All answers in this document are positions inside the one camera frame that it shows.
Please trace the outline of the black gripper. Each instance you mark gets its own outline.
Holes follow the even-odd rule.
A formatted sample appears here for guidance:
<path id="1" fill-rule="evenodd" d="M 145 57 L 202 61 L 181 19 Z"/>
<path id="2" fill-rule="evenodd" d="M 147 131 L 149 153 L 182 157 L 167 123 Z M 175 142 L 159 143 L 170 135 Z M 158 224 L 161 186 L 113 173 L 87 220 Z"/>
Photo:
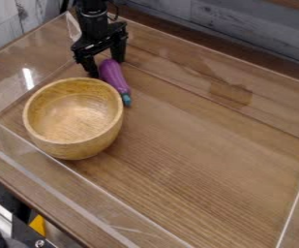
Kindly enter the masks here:
<path id="1" fill-rule="evenodd" d="M 71 51 L 74 52 L 74 59 L 81 63 L 85 71 L 93 78 L 98 78 L 99 69 L 94 56 L 110 49 L 111 58 L 122 63 L 126 57 L 126 46 L 127 46 L 127 22 L 118 21 L 107 26 L 107 33 L 105 36 L 97 40 L 81 36 L 78 41 L 71 46 Z"/>

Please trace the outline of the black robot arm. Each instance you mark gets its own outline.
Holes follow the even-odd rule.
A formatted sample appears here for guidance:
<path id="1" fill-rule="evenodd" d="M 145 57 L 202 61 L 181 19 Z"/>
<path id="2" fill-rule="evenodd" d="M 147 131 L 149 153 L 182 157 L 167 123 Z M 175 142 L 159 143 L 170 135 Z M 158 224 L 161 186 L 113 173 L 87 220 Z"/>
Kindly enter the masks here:
<path id="1" fill-rule="evenodd" d="M 82 34 L 70 49 L 75 62 L 98 78 L 97 54 L 109 49 L 111 58 L 119 63 L 125 61 L 127 22 L 118 21 L 119 9 L 113 0 L 77 0 L 75 13 Z"/>

